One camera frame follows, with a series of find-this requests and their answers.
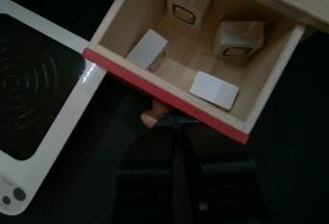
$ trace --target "wooden drawer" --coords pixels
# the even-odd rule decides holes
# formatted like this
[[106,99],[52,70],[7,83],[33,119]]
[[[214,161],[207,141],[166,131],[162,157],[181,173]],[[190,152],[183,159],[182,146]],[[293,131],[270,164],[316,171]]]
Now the wooden drawer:
[[[249,58],[214,56],[214,34],[223,20],[265,23],[263,47]],[[126,60],[148,29],[170,45],[170,54],[154,73]],[[167,0],[115,0],[83,56],[155,99],[245,143],[304,31],[296,20],[254,0],[213,0],[199,30],[167,14]],[[199,70],[239,87],[229,112],[189,93]]]

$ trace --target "wooden block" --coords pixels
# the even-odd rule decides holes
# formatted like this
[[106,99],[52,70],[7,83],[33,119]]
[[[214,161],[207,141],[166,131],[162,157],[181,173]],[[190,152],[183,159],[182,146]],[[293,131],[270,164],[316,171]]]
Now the wooden block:
[[239,88],[210,74],[198,71],[190,92],[230,111]]
[[263,45],[263,23],[223,21],[214,37],[217,57],[249,57]]
[[168,14],[194,29],[199,29],[213,0],[167,0]]
[[127,60],[154,72],[167,56],[167,44],[168,41],[152,29],[148,29],[127,55]]

